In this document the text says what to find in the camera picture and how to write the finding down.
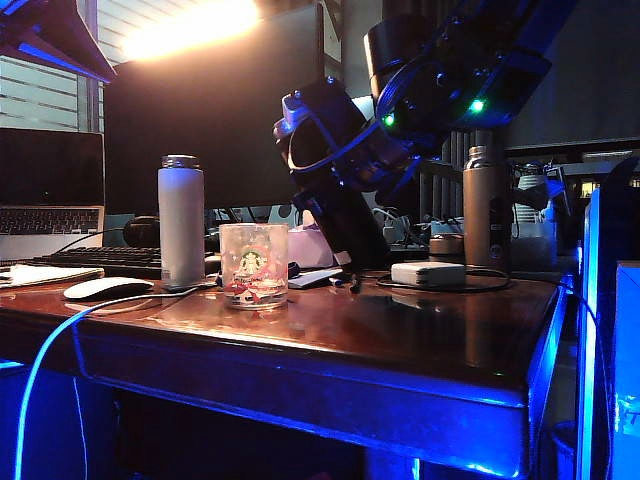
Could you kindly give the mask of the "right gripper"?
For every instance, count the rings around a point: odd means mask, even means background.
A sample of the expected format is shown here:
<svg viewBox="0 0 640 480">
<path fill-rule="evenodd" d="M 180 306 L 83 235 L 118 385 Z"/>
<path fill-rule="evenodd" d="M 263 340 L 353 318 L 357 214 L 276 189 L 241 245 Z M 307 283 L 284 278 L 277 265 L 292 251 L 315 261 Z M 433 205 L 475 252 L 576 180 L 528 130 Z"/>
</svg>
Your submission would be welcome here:
<svg viewBox="0 0 640 480">
<path fill-rule="evenodd" d="M 353 190 L 396 198 L 419 163 L 420 155 L 410 143 L 392 137 L 381 124 L 372 124 L 337 152 L 333 166 L 337 178 Z M 331 218 L 326 192 L 301 190 L 293 196 L 293 204 L 300 211 L 309 211 L 317 223 Z"/>
</svg>

